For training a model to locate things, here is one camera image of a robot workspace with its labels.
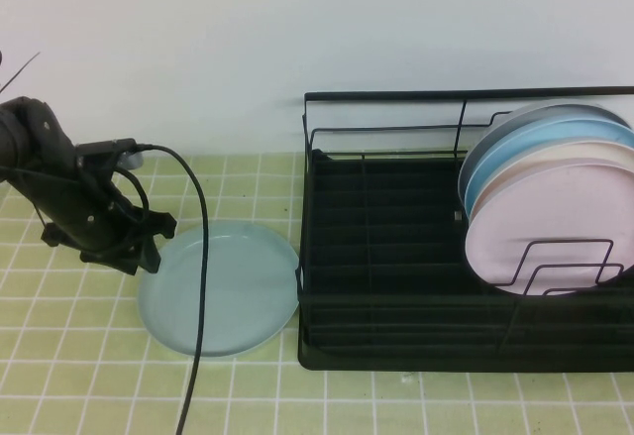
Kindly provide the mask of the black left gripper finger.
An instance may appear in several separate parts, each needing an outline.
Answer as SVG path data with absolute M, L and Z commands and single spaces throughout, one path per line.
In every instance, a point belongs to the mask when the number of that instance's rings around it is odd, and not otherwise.
M 157 273 L 161 257 L 152 235 L 144 236 L 133 246 L 134 263 L 137 268 L 149 273 Z
M 149 236 L 160 234 L 164 238 L 173 238 L 176 226 L 176 220 L 167 212 L 150 211 L 143 220 L 143 232 Z

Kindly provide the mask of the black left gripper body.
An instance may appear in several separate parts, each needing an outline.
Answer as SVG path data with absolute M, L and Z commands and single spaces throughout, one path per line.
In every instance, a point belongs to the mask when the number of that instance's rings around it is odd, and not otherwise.
M 64 245 L 93 263 L 134 274 L 133 246 L 145 235 L 143 220 L 150 212 L 139 180 L 119 164 L 117 155 L 80 155 L 73 177 L 57 178 L 49 211 L 52 221 L 43 240 Z

